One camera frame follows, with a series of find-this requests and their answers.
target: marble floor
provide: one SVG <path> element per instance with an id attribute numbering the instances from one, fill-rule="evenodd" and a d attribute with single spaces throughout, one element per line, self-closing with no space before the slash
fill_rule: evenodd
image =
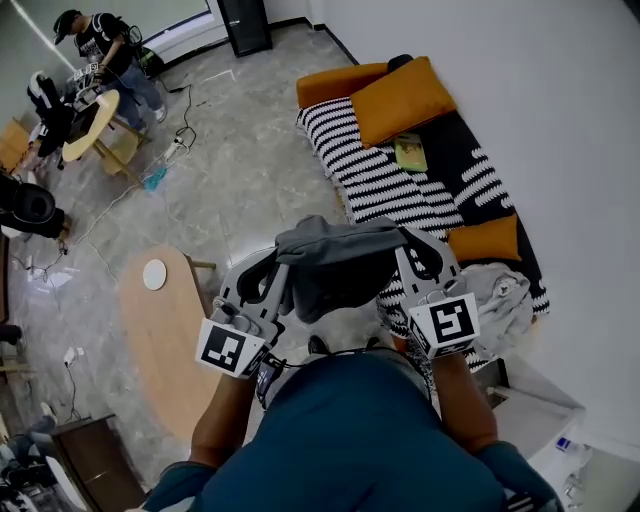
<path id="1" fill-rule="evenodd" d="M 166 243 L 194 259 L 215 261 L 217 271 L 198 270 L 210 299 L 230 265 L 272 245 L 275 235 L 303 216 L 345 221 L 320 162 L 295 127 L 295 83 L 349 61 L 325 32 L 304 25 L 276 30 L 273 39 L 272 51 L 236 59 L 224 45 L 164 73 L 169 88 L 193 84 L 187 116 L 197 139 L 191 151 L 168 168 L 154 192 L 133 189 L 105 215 L 130 182 L 105 174 L 95 155 L 62 172 L 52 168 L 48 187 L 75 222 L 69 255 L 48 270 L 46 280 L 38 271 L 25 272 L 14 258 L 9 262 L 11 321 L 24 329 L 24 357 L 33 369 L 10 377 L 22 423 L 36 418 L 40 400 L 50 402 L 62 421 L 69 418 L 73 385 L 63 357 L 69 347 L 79 347 L 84 354 L 71 369 L 76 409 L 83 416 L 117 415 L 131 460 L 149 486 L 164 467 L 186 457 L 188 446 L 154 417 L 127 349 L 117 299 L 127 260 Z M 227 70 L 233 73 L 210 79 Z M 171 143 L 188 105 L 187 91 L 162 93 L 167 119 L 157 125 L 146 112 L 153 142 L 131 164 L 145 176 L 161 167 L 154 158 Z M 55 242 L 37 236 L 12 240 L 10 253 L 23 262 L 31 255 L 39 267 L 58 254 Z M 276 353 L 294 362 L 306 355 L 311 332 L 336 350 L 382 332 L 373 305 L 334 313 L 312 326 L 291 315 L 282 320 L 287 331 Z M 249 437 L 260 418 L 254 408 Z"/>

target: teal shirt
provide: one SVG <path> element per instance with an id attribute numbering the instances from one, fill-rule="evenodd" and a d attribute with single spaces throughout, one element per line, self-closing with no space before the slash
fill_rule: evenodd
<path id="1" fill-rule="evenodd" d="M 252 442 L 217 471 L 170 466 L 143 508 L 189 496 L 195 511 L 561 510 L 515 447 L 470 455 L 407 377 L 366 354 L 302 368 Z"/>

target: black and white striped cushion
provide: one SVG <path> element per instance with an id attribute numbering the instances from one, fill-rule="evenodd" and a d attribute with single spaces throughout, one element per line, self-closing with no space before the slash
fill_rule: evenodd
<path id="1" fill-rule="evenodd" d="M 428 140 L 434 140 L 433 145 L 421 134 L 429 165 L 427 173 L 411 173 L 400 168 L 392 144 L 365 149 L 349 98 L 302 109 L 297 123 L 311 141 L 325 175 L 340 192 L 350 222 L 385 216 L 398 225 L 419 228 L 445 240 L 448 230 L 480 224 L 515 211 L 484 151 L 458 114 L 452 114 L 426 125 L 430 130 L 437 130 L 426 134 Z M 448 138 L 435 140 L 443 136 Z M 451 151 L 441 153 L 447 145 Z M 534 311 L 546 313 L 549 301 L 521 224 L 518 247 L 523 262 L 527 262 L 517 270 L 532 282 Z M 399 313 L 403 296 L 402 283 L 396 273 L 389 287 L 380 293 L 378 304 L 389 321 L 391 332 L 408 337 Z"/>

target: book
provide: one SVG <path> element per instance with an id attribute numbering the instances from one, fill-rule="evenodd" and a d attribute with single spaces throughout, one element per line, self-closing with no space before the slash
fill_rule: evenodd
<path id="1" fill-rule="evenodd" d="M 427 172 L 427 159 L 417 133 L 403 133 L 395 139 L 396 161 L 403 169 Z"/>

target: baseball cap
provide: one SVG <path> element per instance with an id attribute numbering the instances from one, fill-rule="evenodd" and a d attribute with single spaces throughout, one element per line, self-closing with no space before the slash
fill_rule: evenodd
<path id="1" fill-rule="evenodd" d="M 76 11 L 75 9 L 70 9 L 68 11 L 64 11 L 60 16 L 58 16 L 58 19 L 53 24 L 53 31 L 56 33 L 56 36 L 53 39 L 54 44 L 60 43 L 60 41 L 69 35 L 71 32 L 71 24 L 78 14 L 81 14 L 81 12 Z"/>

